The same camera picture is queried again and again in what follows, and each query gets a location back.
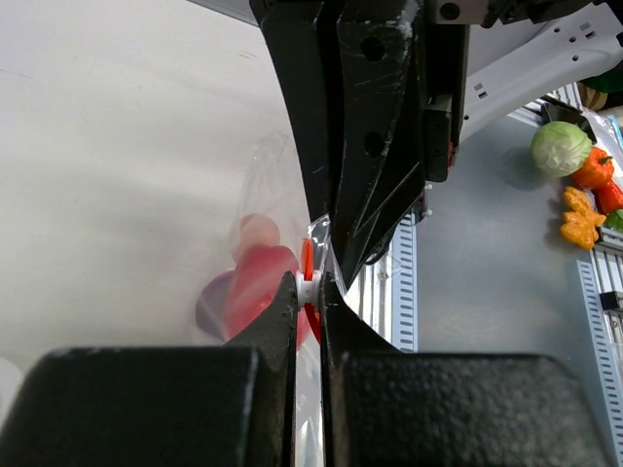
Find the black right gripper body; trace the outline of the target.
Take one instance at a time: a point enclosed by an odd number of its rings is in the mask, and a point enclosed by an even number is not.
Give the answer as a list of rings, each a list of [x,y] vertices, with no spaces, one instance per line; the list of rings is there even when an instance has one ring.
[[[421,138],[424,177],[447,180],[464,117],[469,33],[487,12],[485,1],[424,1],[419,23]]]

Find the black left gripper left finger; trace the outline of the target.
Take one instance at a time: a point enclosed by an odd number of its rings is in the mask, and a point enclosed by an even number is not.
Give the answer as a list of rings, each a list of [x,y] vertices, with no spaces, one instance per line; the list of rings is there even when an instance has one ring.
[[[1,431],[5,466],[290,466],[298,299],[221,346],[74,347],[28,373]]]

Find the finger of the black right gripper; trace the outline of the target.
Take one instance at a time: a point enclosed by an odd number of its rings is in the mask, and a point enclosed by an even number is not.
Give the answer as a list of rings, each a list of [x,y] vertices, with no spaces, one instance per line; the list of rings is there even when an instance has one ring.
[[[332,211],[341,162],[339,1],[252,1],[296,143],[310,217]]]
[[[422,28],[421,1],[348,1],[337,21],[344,150],[333,247],[345,283],[421,195]]]

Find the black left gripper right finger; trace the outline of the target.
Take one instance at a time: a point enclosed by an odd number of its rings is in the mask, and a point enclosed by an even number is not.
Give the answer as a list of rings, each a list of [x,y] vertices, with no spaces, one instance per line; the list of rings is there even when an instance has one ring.
[[[611,466],[578,378],[534,354],[405,353],[319,286],[329,466]]]

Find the purple red onion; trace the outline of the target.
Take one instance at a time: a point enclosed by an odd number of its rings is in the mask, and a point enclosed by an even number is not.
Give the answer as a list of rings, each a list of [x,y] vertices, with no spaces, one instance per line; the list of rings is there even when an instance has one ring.
[[[225,310],[234,271],[226,270],[213,277],[202,289],[195,311],[197,326],[210,338],[228,339]]]

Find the clear zip bag red zipper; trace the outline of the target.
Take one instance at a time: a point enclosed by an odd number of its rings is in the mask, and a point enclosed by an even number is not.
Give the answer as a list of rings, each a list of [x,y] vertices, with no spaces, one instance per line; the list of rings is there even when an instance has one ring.
[[[293,139],[269,134],[254,149],[228,235],[217,243],[216,265],[196,304],[194,340],[222,344],[263,311],[283,274],[297,270],[311,224]],[[295,463],[324,463],[319,345],[304,314],[298,317]]]

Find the red bell pepper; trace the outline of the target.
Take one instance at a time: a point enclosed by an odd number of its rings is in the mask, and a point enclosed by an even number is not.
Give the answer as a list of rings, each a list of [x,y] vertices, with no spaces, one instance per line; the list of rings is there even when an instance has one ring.
[[[260,244],[245,251],[234,270],[226,303],[225,325],[229,339],[272,303],[284,274],[295,273],[298,268],[298,260],[287,246]]]

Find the beige egg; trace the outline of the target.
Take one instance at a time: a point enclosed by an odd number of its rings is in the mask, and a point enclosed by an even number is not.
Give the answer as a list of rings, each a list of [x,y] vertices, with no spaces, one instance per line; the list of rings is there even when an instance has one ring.
[[[277,224],[264,214],[248,214],[238,223],[238,233],[232,249],[235,263],[241,259],[246,250],[255,245],[276,246],[280,244],[280,231]]]

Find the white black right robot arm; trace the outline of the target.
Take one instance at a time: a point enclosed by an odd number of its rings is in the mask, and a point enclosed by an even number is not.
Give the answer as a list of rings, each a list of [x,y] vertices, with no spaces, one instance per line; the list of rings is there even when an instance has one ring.
[[[352,282],[459,144],[622,59],[618,1],[254,1],[309,212]]]

